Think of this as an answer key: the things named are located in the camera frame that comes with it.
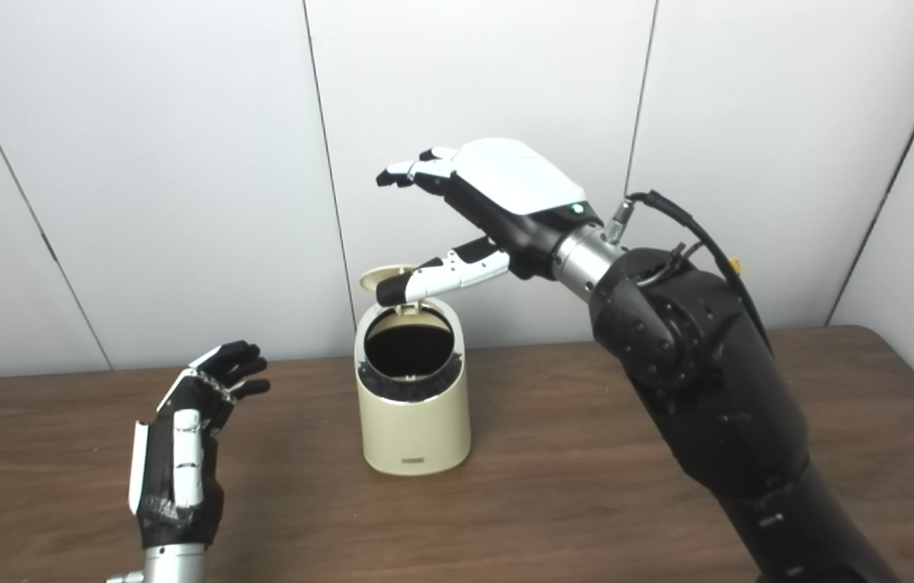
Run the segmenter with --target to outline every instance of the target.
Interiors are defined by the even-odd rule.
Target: black robotic arm
[[[523,143],[478,140],[393,164],[378,185],[440,195],[486,237],[379,285],[395,305],[510,270],[560,281],[589,304],[593,336],[622,362],[683,468],[723,507],[771,583],[899,583],[809,458],[763,324],[715,241],[656,192],[626,197],[607,228],[583,189]],[[685,250],[620,246],[635,204],[699,239]],[[695,269],[712,252],[722,277]]]

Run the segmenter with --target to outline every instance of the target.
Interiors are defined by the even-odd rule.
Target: white robotic hand
[[[204,580],[205,549],[223,517],[215,436],[240,399],[269,390],[269,381],[245,379],[266,369],[259,355],[256,344],[243,340],[213,348],[180,373],[152,423],[136,423],[130,509],[147,563],[109,583]]]
[[[489,138],[435,147],[379,174],[378,185],[418,185],[440,195],[486,236],[387,279],[378,303],[397,305],[487,281],[510,270],[556,279],[558,243],[580,225],[601,225],[582,187],[517,140]]]

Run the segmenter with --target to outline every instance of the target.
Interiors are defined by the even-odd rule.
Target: wooden table
[[[914,373],[874,333],[772,333],[813,455],[914,583]],[[679,472],[592,343],[472,351],[474,447],[421,479],[363,461],[350,359],[274,363],[220,436],[210,580],[751,583],[718,507]],[[0,582],[138,568],[132,424],[178,368],[0,379]]]

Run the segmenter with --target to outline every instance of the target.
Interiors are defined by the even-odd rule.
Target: black cable
[[[667,217],[678,222],[684,228],[687,228],[687,230],[694,233],[694,236],[698,237],[701,244],[712,254],[712,258],[716,259],[716,268],[719,268],[719,271],[723,274],[723,278],[726,280],[727,284],[738,294],[738,298],[741,298],[741,302],[745,306],[745,311],[748,313],[749,317],[752,318],[755,328],[759,331],[759,335],[763,336],[763,342],[767,344],[768,350],[772,353],[770,339],[767,336],[767,328],[763,325],[763,319],[759,317],[759,311],[755,308],[755,302],[752,301],[752,295],[749,294],[748,288],[745,287],[745,281],[742,280],[738,270],[733,268],[733,263],[730,262],[726,253],[723,252],[716,241],[712,239],[712,236],[709,236],[708,232],[705,232],[705,229],[701,228],[701,225],[699,225],[697,221],[694,221],[694,217],[692,217],[690,213],[687,213],[681,206],[675,202],[671,202],[671,200],[661,196],[656,191],[631,194],[630,200],[632,202],[642,202],[646,204],[646,206],[650,206],[652,209],[660,211],[660,213],[667,215]]]

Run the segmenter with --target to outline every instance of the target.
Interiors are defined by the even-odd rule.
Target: black and white robotic hand
[[[468,287],[506,270],[560,281],[589,304],[594,338],[622,363],[676,461],[723,507],[765,580],[899,583],[810,462],[805,418],[738,266],[690,214],[657,192],[637,193],[624,197],[605,226],[582,188],[508,139],[432,148],[388,166],[376,181],[439,195],[486,235],[382,281],[379,304]],[[698,242],[623,247],[637,203]],[[722,277],[692,265],[702,247]]]
[[[266,369],[259,353],[243,340],[213,348],[180,372],[153,422],[136,422],[130,509],[146,559],[108,583],[205,580],[205,550],[223,517],[215,437],[242,398],[269,390],[269,381],[247,379]]]

